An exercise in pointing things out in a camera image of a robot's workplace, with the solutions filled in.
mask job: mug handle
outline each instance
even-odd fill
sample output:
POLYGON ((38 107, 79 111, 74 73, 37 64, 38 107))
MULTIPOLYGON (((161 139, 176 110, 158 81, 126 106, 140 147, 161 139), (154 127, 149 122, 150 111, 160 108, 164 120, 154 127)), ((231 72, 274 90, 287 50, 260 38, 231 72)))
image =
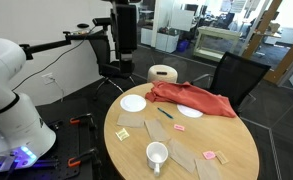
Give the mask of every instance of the mug handle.
POLYGON ((159 173, 160 173, 159 164, 156 163, 154 168, 154 175, 159 176, 159 173))

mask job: white plate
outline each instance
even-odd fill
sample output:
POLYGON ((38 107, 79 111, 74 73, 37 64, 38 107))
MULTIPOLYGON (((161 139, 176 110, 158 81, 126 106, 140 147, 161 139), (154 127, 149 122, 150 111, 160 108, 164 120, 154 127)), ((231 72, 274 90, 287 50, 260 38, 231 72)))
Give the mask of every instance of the white plate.
POLYGON ((185 116, 192 117, 192 118, 201 117, 203 115, 202 112, 196 109, 181 105, 181 104, 177 104, 177 109, 185 116))
POLYGON ((128 112, 138 112, 146 107, 146 100, 142 96, 130 94, 123 97, 120 106, 128 112))

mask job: blue light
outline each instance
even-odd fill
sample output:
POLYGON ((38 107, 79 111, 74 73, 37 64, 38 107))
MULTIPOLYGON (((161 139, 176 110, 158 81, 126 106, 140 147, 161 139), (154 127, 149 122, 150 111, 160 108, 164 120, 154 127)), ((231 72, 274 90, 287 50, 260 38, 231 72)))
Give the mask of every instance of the blue light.
POLYGON ((20 147, 20 149, 21 149, 22 151, 24 151, 24 152, 29 151, 29 149, 28 149, 27 147, 25 147, 25 146, 20 147))

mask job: monitor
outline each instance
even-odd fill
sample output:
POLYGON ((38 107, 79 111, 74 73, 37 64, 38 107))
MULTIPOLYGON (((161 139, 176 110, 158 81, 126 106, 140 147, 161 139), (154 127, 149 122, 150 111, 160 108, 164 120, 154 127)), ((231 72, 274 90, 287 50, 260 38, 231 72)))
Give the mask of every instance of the monitor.
POLYGON ((185 10, 194 11, 194 15, 196 15, 198 5, 196 4, 185 4, 185 10))
POLYGON ((202 5, 202 7, 200 8, 200 14, 203 15, 203 16, 205 16, 206 10, 207 10, 207 6, 206 5, 202 5))

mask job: black cable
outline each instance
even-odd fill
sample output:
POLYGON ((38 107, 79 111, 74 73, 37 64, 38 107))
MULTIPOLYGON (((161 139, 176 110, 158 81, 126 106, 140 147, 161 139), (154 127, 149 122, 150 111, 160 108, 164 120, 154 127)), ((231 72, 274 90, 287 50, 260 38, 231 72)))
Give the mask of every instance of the black cable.
POLYGON ((10 167, 9 167, 9 170, 8 170, 8 172, 7 172, 7 175, 6 175, 5 180, 8 180, 9 177, 10 177, 10 175, 13 174, 13 172, 14 172, 14 170, 15 170, 17 164, 18 164, 18 162, 13 161, 12 165, 10 165, 10 167))
POLYGON ((82 42, 80 42, 77 46, 75 46, 75 47, 73 47, 73 48, 71 48, 71 49, 69 49, 69 50, 63 52, 60 56, 58 56, 58 58, 57 58, 55 61, 53 61, 52 63, 48 64, 44 69, 42 69, 42 70, 40 70, 40 71, 38 71, 38 72, 36 72, 36 73, 34 73, 34 74, 28 76, 27 78, 25 78, 22 82, 20 82, 20 83, 19 83, 19 84, 13 89, 13 91, 14 91, 15 89, 17 89, 20 85, 22 85, 27 79, 29 79, 29 78, 35 76, 36 74, 39 74, 39 73, 45 71, 49 66, 55 64, 55 63, 56 63, 56 62, 57 62, 57 61, 58 61, 58 60, 59 60, 64 54, 66 54, 66 53, 68 53, 68 52, 70 52, 70 51, 72 51, 72 50, 78 48, 81 44, 83 44, 83 42, 86 40, 87 36, 92 32, 92 30, 93 30, 95 27, 96 27, 96 26, 94 26, 92 29, 89 30, 89 32, 85 35, 85 37, 84 37, 84 39, 82 40, 82 42))

